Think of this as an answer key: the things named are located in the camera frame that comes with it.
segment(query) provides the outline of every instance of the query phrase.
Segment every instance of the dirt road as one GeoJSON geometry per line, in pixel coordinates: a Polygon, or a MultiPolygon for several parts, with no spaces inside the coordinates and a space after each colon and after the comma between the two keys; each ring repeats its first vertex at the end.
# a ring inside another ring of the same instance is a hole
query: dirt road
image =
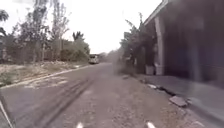
{"type": "MultiPolygon", "coordinates": [[[[16,128],[193,127],[194,120],[134,78],[123,79],[112,64],[99,64],[2,90],[16,128]]],[[[0,128],[7,128],[0,117],[0,128]]]]}

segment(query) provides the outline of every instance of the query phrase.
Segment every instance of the concrete wall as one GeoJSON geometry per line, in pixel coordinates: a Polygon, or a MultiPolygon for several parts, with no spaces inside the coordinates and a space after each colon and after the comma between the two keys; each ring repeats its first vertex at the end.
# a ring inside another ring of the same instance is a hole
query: concrete wall
{"type": "Polygon", "coordinates": [[[224,1],[179,0],[159,16],[165,26],[165,73],[222,83],[224,1]]]}

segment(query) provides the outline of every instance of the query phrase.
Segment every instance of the debris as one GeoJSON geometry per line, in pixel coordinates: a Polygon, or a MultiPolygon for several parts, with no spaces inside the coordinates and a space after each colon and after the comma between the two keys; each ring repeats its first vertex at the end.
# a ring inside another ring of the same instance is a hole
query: debris
{"type": "Polygon", "coordinates": [[[153,125],[153,123],[151,123],[151,122],[147,122],[147,127],[148,127],[148,128],[156,128],[156,127],[153,125]]]}
{"type": "Polygon", "coordinates": [[[204,128],[204,124],[202,124],[199,121],[195,121],[193,123],[190,124],[189,128],[204,128]]]}
{"type": "Polygon", "coordinates": [[[79,122],[76,126],[76,128],[83,128],[83,127],[84,127],[84,125],[81,122],[79,122]]]}
{"type": "Polygon", "coordinates": [[[147,84],[147,86],[149,86],[149,87],[152,88],[152,89],[157,89],[157,86],[152,85],[152,84],[147,84]]]}
{"type": "Polygon", "coordinates": [[[75,68],[80,68],[80,67],[81,67],[81,65],[76,65],[76,66],[75,66],[75,68]]]}
{"type": "Polygon", "coordinates": [[[178,96],[173,96],[169,99],[173,104],[179,106],[179,107],[186,107],[188,104],[187,102],[181,98],[181,97],[178,97],[178,96]]]}
{"type": "Polygon", "coordinates": [[[145,79],[140,79],[139,80],[141,83],[146,84],[146,80],[145,79]]]}
{"type": "Polygon", "coordinates": [[[123,75],[122,78],[123,78],[124,80],[126,80],[126,79],[129,78],[129,75],[123,75]]]}

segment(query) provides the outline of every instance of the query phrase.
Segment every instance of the weeds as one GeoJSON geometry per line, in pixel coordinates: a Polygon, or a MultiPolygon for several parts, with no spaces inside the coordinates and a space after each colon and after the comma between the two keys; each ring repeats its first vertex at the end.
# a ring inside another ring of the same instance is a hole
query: weeds
{"type": "Polygon", "coordinates": [[[13,83],[13,73],[1,73],[0,74],[0,87],[10,85],[13,83]]]}

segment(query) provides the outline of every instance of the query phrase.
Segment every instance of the sky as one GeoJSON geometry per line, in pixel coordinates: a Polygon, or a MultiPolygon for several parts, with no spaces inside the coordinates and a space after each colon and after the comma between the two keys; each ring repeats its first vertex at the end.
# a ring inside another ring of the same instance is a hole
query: sky
{"type": "MultiPolygon", "coordinates": [[[[33,0],[0,0],[0,9],[9,13],[9,19],[0,23],[10,33],[16,23],[24,21],[33,0]]],[[[109,52],[119,48],[123,33],[130,27],[128,19],[139,25],[139,12],[145,20],[162,0],[61,0],[69,19],[64,38],[72,40],[72,33],[81,31],[90,45],[91,53],[109,52]]]]}

